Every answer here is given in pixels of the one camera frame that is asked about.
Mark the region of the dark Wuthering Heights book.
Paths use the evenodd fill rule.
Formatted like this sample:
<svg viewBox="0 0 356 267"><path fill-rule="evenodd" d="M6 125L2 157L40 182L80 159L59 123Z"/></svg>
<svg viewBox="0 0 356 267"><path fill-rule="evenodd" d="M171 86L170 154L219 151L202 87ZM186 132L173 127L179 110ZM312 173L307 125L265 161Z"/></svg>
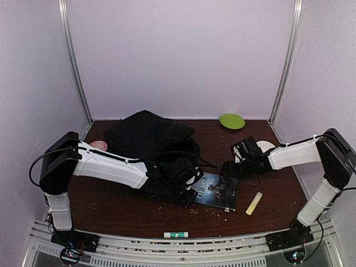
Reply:
<svg viewBox="0 0 356 267"><path fill-rule="evenodd" d="M230 177L205 172L191 187L197 192L195 202L219 209L235 211L239 181Z"/></svg>

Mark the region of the black student backpack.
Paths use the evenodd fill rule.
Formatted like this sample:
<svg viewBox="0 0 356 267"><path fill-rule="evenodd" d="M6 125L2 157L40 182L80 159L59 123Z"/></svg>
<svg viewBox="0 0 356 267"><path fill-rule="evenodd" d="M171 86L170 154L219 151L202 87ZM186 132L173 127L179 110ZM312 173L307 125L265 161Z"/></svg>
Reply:
<svg viewBox="0 0 356 267"><path fill-rule="evenodd" d="M132 159L150 159L170 164L185 157L194 166L198 159L189 155L165 155L162 152L183 151L200 154L192 139L195 129L150 111L137 112L108 128L104 133L108 151Z"/></svg>

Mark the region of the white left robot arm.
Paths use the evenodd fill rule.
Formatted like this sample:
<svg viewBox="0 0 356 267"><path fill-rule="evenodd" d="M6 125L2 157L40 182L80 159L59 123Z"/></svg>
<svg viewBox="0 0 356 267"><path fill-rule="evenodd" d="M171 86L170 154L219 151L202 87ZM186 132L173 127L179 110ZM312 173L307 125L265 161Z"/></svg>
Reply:
<svg viewBox="0 0 356 267"><path fill-rule="evenodd" d="M197 195L192 186L203 171L187 159L190 153L176 154L179 158L170 164L130 159L96 149L80 141L76 132L66 133L43 154L39 178L59 239L68 247L80 242L79 233L73 229L67 193L73 176L116 182L188 207Z"/></svg>

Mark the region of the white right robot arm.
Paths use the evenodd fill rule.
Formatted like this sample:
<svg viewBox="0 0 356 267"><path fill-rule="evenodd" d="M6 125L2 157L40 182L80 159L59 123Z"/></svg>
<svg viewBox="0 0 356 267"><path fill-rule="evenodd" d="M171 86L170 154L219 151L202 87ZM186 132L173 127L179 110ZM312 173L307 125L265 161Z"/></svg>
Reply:
<svg viewBox="0 0 356 267"><path fill-rule="evenodd" d="M320 176L308 202L291 221L285 233L289 245L298 245L306 237L306 228L328 210L355 175L355 151L335 128L305 140L275 146L270 141L249 136L230 148L233 160L222 164L224 177L248 179L272 171L293 167L299 177Z"/></svg>

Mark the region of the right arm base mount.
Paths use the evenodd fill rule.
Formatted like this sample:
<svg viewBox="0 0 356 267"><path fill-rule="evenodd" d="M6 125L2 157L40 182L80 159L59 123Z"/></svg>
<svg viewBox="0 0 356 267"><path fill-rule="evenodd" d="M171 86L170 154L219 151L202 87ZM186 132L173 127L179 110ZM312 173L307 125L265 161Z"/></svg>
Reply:
<svg viewBox="0 0 356 267"><path fill-rule="evenodd" d="M285 250L295 246L301 246L314 240L313 234L307 232L299 235L294 230L285 230L272 234L267 234L266 242L269 251Z"/></svg>

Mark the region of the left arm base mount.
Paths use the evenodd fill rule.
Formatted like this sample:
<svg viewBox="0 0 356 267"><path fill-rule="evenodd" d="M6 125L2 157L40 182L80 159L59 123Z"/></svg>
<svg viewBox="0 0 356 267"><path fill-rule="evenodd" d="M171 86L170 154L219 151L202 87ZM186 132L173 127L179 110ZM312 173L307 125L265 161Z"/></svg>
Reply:
<svg viewBox="0 0 356 267"><path fill-rule="evenodd" d="M76 249L95 253L100 237L95 234L84 233L80 231L55 231L52 234L51 242Z"/></svg>

